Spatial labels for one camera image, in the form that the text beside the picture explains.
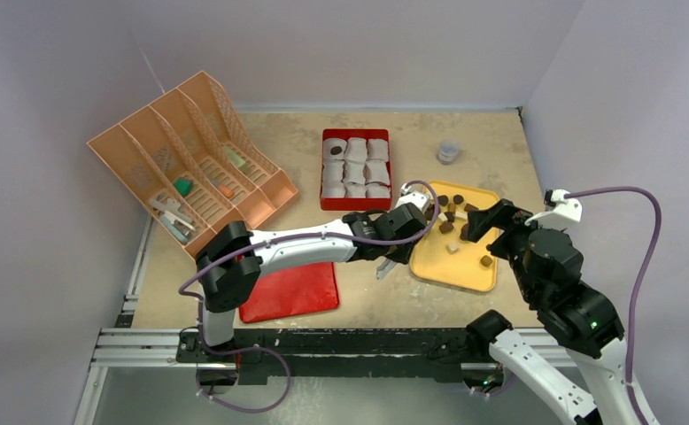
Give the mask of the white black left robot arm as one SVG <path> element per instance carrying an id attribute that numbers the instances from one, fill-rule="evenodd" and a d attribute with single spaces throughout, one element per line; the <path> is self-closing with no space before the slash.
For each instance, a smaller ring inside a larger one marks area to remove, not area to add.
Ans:
<path id="1" fill-rule="evenodd" d="M 199 351 L 212 362 L 230 356 L 235 311 L 268 274 L 318 263 L 406 264 L 426 232 L 427 205 L 400 201 L 375 218 L 350 212 L 318 227 L 277 232 L 250 231 L 242 220 L 229 223 L 196 257 L 194 279 L 203 291 Z"/>

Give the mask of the brown rectangular chocolate bar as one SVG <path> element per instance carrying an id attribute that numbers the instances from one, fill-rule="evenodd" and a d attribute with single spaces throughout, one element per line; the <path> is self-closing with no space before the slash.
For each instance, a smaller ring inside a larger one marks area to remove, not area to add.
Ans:
<path id="1" fill-rule="evenodd" d="M 445 234 L 449 234 L 449 233 L 453 232 L 454 225 L 450 221 L 444 221 L 440 224 L 438 229 L 442 235 L 445 235 Z"/>

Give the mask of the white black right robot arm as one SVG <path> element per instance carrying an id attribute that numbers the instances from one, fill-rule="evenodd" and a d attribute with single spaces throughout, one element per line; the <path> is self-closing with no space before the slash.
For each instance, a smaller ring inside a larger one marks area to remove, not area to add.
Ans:
<path id="1" fill-rule="evenodd" d="M 655 424 L 633 372 L 633 327 L 625 327 L 613 303 L 583 281 L 584 256 L 566 232 L 581 220 L 584 208 L 565 190 L 548 196 L 546 211 L 537 214 L 506 199 L 470 212 L 462 234 L 477 242 L 489 230 L 500 230 L 489 253 L 508 262 L 524 302 L 566 350 L 587 387 L 576 386 L 537 355 L 494 310 L 468 325 L 468 353 L 506 367 L 564 424 Z"/>

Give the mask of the white square chocolate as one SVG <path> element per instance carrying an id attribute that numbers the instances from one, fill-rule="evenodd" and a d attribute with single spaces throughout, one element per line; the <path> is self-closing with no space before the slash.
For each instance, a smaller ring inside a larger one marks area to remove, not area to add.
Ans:
<path id="1" fill-rule="evenodd" d="M 456 242 L 450 242 L 445 245 L 445 249 L 450 255 L 457 253 L 460 248 L 460 245 Z"/>

